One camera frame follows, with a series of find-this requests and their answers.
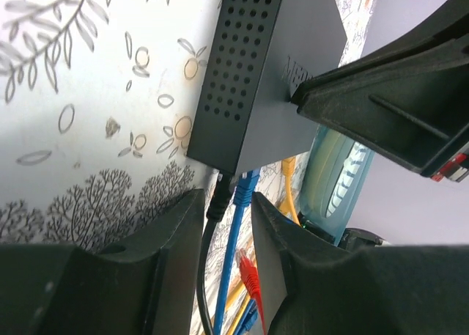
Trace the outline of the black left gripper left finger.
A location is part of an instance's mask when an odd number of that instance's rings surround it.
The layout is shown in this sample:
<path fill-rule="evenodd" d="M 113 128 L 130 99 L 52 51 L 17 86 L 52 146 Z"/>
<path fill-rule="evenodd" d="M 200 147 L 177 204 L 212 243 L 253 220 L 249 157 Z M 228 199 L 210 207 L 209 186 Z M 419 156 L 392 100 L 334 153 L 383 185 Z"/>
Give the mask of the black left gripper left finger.
<path fill-rule="evenodd" d="M 1 246 L 3 334 L 188 334 L 204 192 L 97 254 L 72 244 Z"/>

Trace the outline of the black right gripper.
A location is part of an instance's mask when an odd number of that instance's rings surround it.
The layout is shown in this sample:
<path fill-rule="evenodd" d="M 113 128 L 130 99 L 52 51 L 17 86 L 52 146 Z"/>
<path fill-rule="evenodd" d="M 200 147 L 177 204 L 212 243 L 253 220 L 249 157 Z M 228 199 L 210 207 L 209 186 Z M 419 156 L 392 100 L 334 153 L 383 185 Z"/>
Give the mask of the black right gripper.
<path fill-rule="evenodd" d="M 468 176 L 467 35 L 359 59 L 304 81 L 291 101 L 299 115 L 435 182 Z"/>

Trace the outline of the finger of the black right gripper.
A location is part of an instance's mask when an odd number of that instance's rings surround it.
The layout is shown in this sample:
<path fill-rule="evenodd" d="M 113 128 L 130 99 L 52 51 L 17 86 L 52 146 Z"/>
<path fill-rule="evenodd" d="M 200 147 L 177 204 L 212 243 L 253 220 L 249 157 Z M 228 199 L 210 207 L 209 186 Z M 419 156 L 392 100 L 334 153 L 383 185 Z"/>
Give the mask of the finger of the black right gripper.
<path fill-rule="evenodd" d="M 468 74 L 468 0 L 381 0 L 368 54 L 334 75 Z"/>

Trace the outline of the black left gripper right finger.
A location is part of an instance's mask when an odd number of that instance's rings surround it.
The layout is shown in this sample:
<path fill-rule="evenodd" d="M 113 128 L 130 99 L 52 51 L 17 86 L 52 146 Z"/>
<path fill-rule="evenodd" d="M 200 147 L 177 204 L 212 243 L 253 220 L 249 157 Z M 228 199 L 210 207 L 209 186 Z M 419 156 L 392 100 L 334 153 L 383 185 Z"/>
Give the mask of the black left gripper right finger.
<path fill-rule="evenodd" d="M 468 247 L 345 251 L 254 193 L 251 222 L 268 334 L 466 334 Z"/>

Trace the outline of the yellow ethernet cable end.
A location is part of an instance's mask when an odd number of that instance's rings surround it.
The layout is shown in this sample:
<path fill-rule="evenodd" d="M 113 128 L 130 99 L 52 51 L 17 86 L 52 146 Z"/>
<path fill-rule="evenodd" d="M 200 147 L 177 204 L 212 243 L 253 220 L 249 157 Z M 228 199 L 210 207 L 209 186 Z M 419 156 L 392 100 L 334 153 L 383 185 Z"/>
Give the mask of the yellow ethernet cable end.
<path fill-rule="evenodd" d="M 278 209 L 284 215 L 289 213 L 291 215 L 292 220 L 297 225 L 300 225 L 300 221 L 298 219 L 298 215 L 295 209 L 295 202 L 292 195 L 292 176 L 295 172 L 295 163 L 295 156 L 285 158 L 281 161 L 281 172 L 285 179 L 285 197 L 279 205 Z"/>

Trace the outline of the black network switch box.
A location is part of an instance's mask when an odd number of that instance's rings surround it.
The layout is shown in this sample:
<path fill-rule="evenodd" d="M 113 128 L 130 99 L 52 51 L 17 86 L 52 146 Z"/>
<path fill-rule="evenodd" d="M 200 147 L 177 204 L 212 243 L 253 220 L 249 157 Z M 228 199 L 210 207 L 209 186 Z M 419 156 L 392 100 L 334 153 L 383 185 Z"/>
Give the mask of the black network switch box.
<path fill-rule="evenodd" d="M 188 157 L 238 175 L 309 151 L 317 125 L 292 95 L 346 41 L 336 0 L 223 0 Z"/>

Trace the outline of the transparent blue plastic tray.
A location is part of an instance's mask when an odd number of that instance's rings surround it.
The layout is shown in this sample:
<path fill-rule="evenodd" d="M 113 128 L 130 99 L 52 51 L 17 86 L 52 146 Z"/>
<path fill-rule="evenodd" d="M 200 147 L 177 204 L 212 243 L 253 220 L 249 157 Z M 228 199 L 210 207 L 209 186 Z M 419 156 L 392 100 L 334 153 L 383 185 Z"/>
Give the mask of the transparent blue plastic tray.
<path fill-rule="evenodd" d="M 367 147 L 369 151 L 351 188 L 338 209 L 327 218 L 326 210 L 334 186 L 355 142 L 357 141 L 337 131 L 321 126 L 311 148 L 300 190 L 301 224 L 335 246 L 344 234 L 374 157 L 374 152 Z"/>

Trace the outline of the blue striped round plate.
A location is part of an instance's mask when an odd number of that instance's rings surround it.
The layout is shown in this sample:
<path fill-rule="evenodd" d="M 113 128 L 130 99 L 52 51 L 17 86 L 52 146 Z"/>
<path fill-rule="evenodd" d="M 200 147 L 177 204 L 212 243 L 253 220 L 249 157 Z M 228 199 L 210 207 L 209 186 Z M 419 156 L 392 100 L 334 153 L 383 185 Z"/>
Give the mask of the blue striped round plate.
<path fill-rule="evenodd" d="M 349 191 L 354 179 L 358 175 L 357 172 L 363 164 L 368 151 L 369 149 L 367 147 L 358 142 L 353 144 L 349 155 L 344 161 L 344 165 L 329 200 L 326 210 L 327 218 L 338 209 L 339 205 L 344 200 L 346 193 Z"/>

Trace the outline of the floral patterned tablecloth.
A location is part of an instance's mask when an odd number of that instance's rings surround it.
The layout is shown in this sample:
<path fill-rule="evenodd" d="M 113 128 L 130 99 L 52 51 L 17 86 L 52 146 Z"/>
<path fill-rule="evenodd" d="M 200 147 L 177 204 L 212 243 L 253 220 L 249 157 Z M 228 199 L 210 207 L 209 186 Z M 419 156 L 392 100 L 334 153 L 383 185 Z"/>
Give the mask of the floral patterned tablecloth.
<path fill-rule="evenodd" d="M 223 0 L 1 0 L 1 246 L 72 244 L 93 254 L 204 192 L 188 334 L 214 334 L 238 175 L 187 155 Z M 336 0 L 358 59 L 376 0 Z M 285 197 L 281 161 L 252 193 Z M 254 252 L 251 203 L 236 252 Z M 238 275 L 233 260 L 230 281 Z M 255 300 L 230 290 L 220 334 Z"/>

